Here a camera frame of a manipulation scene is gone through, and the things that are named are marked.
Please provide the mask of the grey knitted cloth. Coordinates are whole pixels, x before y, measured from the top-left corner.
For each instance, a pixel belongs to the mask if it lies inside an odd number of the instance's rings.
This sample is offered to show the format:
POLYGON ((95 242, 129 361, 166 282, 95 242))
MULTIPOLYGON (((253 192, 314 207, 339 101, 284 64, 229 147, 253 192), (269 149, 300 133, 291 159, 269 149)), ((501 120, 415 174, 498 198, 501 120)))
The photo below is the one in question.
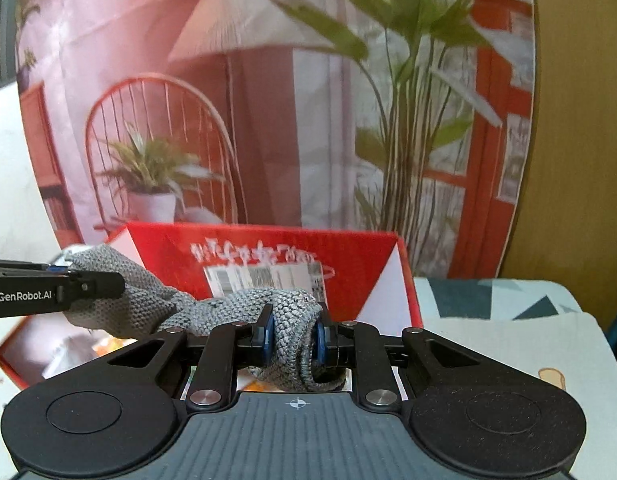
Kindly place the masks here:
POLYGON ((322 308, 304 290, 253 288, 223 298, 197 300, 163 284, 154 274, 108 245, 71 257, 73 271, 118 272, 125 292, 118 299, 77 301, 66 312, 68 321, 88 330, 104 330, 124 339, 142 339, 168 327, 194 336, 232 322, 254 323, 266 306, 273 307, 276 346, 269 367, 254 367, 262 382, 284 391, 330 392, 345 385, 345 369, 317 363, 311 335, 322 308))

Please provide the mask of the printed room backdrop poster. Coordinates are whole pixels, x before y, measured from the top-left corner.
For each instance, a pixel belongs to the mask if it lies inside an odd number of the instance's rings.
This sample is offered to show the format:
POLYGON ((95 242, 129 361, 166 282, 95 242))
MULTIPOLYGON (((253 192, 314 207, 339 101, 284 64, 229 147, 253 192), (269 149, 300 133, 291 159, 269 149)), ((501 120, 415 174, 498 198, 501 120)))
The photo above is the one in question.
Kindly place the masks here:
POLYGON ((500 270, 529 153, 533 0, 14 0, 51 231, 385 231, 425 278, 500 270))

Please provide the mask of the red strawberry cardboard box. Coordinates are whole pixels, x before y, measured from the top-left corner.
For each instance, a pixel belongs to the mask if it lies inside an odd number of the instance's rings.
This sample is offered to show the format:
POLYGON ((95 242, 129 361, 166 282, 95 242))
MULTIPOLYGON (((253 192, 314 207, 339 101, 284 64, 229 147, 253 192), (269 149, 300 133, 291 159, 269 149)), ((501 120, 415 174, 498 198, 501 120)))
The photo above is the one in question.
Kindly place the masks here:
MULTIPOLYGON (((197 300, 302 289, 335 322, 365 322, 386 335, 422 322, 404 242, 392 233, 134 223, 99 245, 197 300)), ((73 271, 78 252, 47 264, 73 271)))

